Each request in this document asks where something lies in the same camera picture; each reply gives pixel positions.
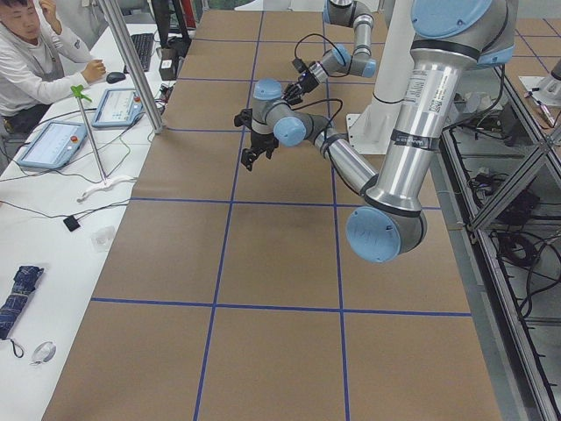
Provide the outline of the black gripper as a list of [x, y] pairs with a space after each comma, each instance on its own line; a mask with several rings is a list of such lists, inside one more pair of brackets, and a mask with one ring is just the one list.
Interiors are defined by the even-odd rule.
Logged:
[[302, 95], [314, 90], [322, 81], [323, 66], [320, 63], [311, 63], [295, 83], [290, 83], [284, 89], [282, 98], [289, 105], [299, 104], [302, 102]]
[[251, 131], [251, 146], [244, 148], [240, 156], [240, 163], [252, 171], [253, 163], [259, 158], [259, 153], [265, 153], [266, 158], [271, 160], [274, 151], [279, 147], [279, 141], [272, 132], [260, 133]]

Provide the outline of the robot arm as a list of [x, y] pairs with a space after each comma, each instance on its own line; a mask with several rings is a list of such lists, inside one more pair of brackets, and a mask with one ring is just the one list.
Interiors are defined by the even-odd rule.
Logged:
[[377, 68], [372, 57], [373, 14], [360, 1], [326, 1], [323, 7], [323, 22], [329, 25], [351, 28], [354, 33], [354, 46], [348, 50], [345, 45], [335, 43], [326, 36], [321, 38], [329, 49], [318, 61], [305, 62], [294, 48], [292, 65], [299, 73], [296, 82], [290, 83], [282, 98], [294, 105], [302, 102], [304, 95], [312, 92], [331, 77], [347, 75], [371, 78]]
[[334, 46], [322, 59], [305, 65], [294, 59], [297, 82], [282, 86], [259, 80], [249, 108], [234, 118], [246, 127], [251, 145], [242, 164], [250, 168], [278, 146], [311, 142], [342, 181], [364, 200], [346, 223], [353, 252], [381, 263], [416, 248], [427, 222], [418, 195], [464, 72], [508, 62], [514, 50], [518, 4], [515, 1], [415, 1], [409, 20], [413, 67], [398, 102], [399, 110], [381, 169], [349, 145], [326, 117], [299, 112], [295, 106], [331, 75], [371, 77], [373, 15], [360, 1], [329, 1], [325, 22], [350, 27], [355, 49]]

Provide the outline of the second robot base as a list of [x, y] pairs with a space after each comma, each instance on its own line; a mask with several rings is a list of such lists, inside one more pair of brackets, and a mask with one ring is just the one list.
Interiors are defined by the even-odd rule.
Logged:
[[560, 106], [560, 61], [544, 77], [520, 76], [519, 79], [526, 89], [526, 96], [547, 106]]

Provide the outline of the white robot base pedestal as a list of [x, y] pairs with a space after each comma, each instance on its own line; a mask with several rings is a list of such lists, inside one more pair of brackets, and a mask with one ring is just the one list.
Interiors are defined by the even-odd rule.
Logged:
[[387, 38], [371, 103], [360, 114], [347, 116], [351, 145], [362, 154], [384, 154], [395, 127], [414, 62], [410, 48], [415, 37], [410, 0], [386, 1], [389, 17]]

